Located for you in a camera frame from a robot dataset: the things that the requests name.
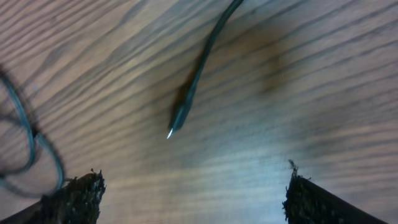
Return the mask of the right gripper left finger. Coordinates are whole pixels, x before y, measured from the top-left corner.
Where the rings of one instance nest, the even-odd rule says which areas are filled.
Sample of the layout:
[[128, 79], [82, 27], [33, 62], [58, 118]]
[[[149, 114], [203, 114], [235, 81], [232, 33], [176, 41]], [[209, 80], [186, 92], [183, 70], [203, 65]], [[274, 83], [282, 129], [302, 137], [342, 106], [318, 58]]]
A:
[[66, 187], [26, 209], [11, 215], [1, 224], [96, 224], [106, 185], [101, 172], [74, 178]]

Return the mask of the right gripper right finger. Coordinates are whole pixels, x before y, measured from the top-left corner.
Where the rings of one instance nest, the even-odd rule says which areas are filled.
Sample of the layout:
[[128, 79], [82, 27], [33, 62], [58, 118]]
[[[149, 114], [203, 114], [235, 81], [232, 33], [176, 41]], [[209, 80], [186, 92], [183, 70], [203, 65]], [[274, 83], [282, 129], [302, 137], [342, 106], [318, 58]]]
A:
[[340, 199], [298, 174], [290, 160], [292, 175], [282, 202], [289, 224], [386, 224], [352, 204]]

